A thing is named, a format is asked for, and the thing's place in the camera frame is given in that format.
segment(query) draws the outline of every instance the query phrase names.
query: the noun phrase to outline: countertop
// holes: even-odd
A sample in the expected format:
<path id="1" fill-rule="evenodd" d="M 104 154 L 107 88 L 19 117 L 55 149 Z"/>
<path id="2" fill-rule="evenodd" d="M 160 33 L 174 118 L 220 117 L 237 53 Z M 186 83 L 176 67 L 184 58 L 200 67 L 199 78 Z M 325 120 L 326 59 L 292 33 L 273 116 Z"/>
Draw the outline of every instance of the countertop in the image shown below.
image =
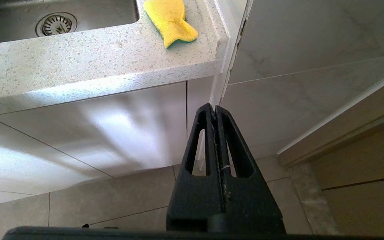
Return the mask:
<path id="1" fill-rule="evenodd" d="M 214 0 L 183 0 L 199 36 L 167 50 L 144 1 L 136 23 L 0 43 L 0 114 L 220 73 L 228 38 Z"/>

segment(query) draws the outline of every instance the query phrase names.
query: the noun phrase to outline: sink drain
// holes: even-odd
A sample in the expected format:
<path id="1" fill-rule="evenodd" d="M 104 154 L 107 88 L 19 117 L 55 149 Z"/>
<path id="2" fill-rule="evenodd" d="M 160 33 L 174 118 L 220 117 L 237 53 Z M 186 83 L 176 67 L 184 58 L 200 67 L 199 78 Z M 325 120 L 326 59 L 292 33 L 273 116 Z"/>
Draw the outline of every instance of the sink drain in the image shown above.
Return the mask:
<path id="1" fill-rule="evenodd" d="M 74 32 L 76 18 L 67 12 L 55 12 L 44 16 L 36 24 L 35 32 L 38 37 Z"/>

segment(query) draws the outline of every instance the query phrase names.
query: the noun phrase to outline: tile floor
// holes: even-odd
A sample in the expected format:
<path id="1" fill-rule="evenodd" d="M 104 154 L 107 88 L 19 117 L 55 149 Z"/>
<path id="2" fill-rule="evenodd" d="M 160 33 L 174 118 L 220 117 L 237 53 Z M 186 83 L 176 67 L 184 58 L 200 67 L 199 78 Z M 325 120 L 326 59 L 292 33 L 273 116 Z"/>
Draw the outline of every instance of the tile floor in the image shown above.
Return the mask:
<path id="1" fill-rule="evenodd" d="M 288 173 L 276 156 L 256 160 L 290 234 L 312 234 Z M 179 166 L 70 187 L 0 204 L 0 239 L 16 226 L 119 227 L 165 230 Z"/>

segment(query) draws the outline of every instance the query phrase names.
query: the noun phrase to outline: yellow sponge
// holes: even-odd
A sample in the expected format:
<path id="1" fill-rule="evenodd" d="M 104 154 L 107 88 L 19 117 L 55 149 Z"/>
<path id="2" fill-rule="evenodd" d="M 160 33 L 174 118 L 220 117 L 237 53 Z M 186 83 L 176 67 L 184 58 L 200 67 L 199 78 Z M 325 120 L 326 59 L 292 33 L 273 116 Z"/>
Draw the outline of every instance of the yellow sponge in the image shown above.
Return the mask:
<path id="1" fill-rule="evenodd" d="M 143 6 L 162 35 L 166 48 L 176 40 L 191 42 L 198 37 L 198 32 L 185 22 L 183 0 L 149 0 Z"/>

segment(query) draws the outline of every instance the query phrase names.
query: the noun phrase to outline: kitchen sink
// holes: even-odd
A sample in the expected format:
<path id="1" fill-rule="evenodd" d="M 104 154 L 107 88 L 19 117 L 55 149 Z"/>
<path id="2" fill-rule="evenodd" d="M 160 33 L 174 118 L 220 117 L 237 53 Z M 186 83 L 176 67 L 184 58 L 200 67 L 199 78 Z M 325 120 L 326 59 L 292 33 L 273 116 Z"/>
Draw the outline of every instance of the kitchen sink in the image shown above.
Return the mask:
<path id="1" fill-rule="evenodd" d="M 0 42 L 134 23 L 135 0 L 0 0 Z"/>

